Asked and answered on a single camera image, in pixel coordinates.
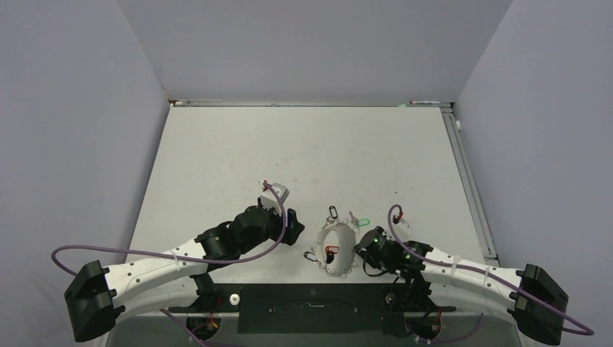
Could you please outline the key with red tag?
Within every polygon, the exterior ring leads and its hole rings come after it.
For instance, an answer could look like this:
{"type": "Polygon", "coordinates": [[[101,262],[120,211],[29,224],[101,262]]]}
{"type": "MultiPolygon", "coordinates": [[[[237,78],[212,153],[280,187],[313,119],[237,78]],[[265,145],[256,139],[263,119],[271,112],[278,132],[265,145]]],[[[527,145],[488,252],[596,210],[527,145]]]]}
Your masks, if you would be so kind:
{"type": "Polygon", "coordinates": [[[335,260],[336,254],[339,252],[340,247],[334,245],[328,245],[325,247],[325,263],[331,264],[335,260]]]}

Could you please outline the large silver keyring plate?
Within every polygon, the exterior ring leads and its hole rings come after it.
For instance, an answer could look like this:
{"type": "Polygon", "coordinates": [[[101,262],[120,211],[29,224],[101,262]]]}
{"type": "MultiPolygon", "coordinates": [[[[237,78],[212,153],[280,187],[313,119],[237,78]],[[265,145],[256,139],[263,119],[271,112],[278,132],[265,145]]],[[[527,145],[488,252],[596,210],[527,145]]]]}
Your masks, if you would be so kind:
{"type": "Polygon", "coordinates": [[[344,278],[356,266],[356,232],[347,220],[328,217],[303,257],[330,277],[344,278]]]}

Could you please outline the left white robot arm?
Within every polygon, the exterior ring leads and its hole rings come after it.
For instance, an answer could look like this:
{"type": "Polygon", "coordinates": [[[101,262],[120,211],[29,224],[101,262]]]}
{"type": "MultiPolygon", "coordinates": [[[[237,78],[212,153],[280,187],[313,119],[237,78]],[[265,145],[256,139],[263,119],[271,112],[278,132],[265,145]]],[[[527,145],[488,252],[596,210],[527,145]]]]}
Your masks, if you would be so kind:
{"type": "Polygon", "coordinates": [[[258,203],[166,252],[106,267],[89,262],[64,292],[74,339],[96,339],[122,320],[158,309],[208,310],[215,303],[209,272],[238,263],[267,240],[292,246],[304,229],[295,210],[258,203]]]}

